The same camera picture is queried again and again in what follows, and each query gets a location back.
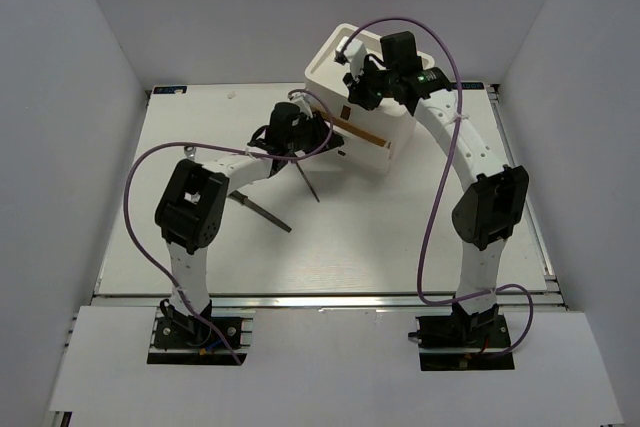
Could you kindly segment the white drawer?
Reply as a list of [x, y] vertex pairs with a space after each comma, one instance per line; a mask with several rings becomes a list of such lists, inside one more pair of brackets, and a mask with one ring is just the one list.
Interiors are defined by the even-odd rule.
[[370, 171], [387, 175], [391, 165], [391, 142], [388, 134], [378, 133], [367, 123], [357, 122], [355, 110], [348, 108], [349, 118], [343, 112], [333, 113], [335, 131], [344, 144], [339, 148], [342, 157]]

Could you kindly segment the silver ratchet wrench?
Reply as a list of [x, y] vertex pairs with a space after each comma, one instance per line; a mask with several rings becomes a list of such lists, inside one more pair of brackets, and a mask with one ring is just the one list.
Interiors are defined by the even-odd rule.
[[194, 146], [185, 146], [184, 155], [187, 159], [194, 161], [196, 159], [196, 148]]

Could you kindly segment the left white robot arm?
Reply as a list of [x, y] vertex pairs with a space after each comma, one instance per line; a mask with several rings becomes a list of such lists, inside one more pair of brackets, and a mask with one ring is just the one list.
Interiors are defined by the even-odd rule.
[[188, 345], [199, 346], [211, 334], [211, 301], [207, 290], [207, 249], [219, 233], [229, 195], [275, 176], [298, 153], [337, 149], [342, 136], [322, 115], [292, 102], [279, 102], [269, 123], [252, 135], [248, 146], [266, 155], [232, 154], [200, 164], [180, 161], [155, 212], [177, 281], [161, 310]]

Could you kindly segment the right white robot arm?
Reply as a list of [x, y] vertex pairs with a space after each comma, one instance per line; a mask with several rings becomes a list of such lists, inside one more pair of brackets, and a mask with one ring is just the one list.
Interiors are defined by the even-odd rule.
[[440, 68], [424, 65], [412, 33], [384, 36], [380, 47], [382, 56], [376, 58], [363, 42], [346, 37], [335, 59], [349, 67], [343, 82], [350, 103], [374, 110], [392, 99], [405, 107], [432, 135], [459, 179], [463, 195], [451, 219], [463, 254], [451, 331], [459, 343], [472, 346], [486, 336], [486, 320], [495, 315], [500, 261], [522, 218], [529, 175], [493, 152], [460, 110], [460, 86]]

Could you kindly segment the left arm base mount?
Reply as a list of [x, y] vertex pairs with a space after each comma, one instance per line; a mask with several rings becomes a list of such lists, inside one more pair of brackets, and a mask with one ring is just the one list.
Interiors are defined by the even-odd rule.
[[205, 326], [200, 336], [189, 336], [157, 310], [146, 362], [149, 365], [239, 367], [246, 360], [252, 343], [253, 320], [252, 315], [232, 316], [228, 312], [213, 317], [213, 324], [224, 335], [235, 353], [233, 356], [221, 337], [209, 327]]

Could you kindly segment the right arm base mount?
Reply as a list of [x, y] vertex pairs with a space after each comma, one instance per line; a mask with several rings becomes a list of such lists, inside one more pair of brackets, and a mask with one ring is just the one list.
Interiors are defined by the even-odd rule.
[[407, 334], [418, 347], [422, 372], [512, 371], [511, 352], [499, 355], [511, 346], [506, 319], [499, 315], [489, 326], [480, 327], [465, 337], [457, 332], [450, 316], [421, 316], [416, 329]]

